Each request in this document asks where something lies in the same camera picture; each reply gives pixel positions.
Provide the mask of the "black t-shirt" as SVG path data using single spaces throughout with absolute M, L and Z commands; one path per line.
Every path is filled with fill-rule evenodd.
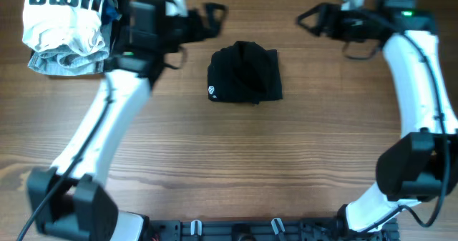
M 278 51 L 253 41 L 236 41 L 215 52 L 208 66 L 208 99 L 252 103 L 283 98 Z

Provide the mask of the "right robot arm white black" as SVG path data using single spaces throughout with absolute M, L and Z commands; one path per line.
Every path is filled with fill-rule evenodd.
M 306 30 L 314 36 L 362 43 L 377 41 L 396 91 L 401 138 L 376 163 L 376 180 L 357 200 L 344 205 L 331 223 L 335 237 L 381 232 L 383 226 L 417 205 L 435 206 L 422 227 L 431 227 L 444 200 L 457 185 L 457 117 L 439 63 L 439 37 L 432 13 L 416 0 L 364 0 L 322 3 Z

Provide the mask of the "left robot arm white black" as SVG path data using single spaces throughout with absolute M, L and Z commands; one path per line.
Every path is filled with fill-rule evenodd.
M 47 170 L 27 180 L 32 214 L 25 228 L 65 240 L 153 240 L 147 216 L 124 212 L 105 191 L 112 159 L 152 88 L 167 68 L 165 56 L 186 43 L 221 32 L 225 5 L 208 2 L 205 14 L 185 0 L 118 0 L 104 79 L 80 126 Z

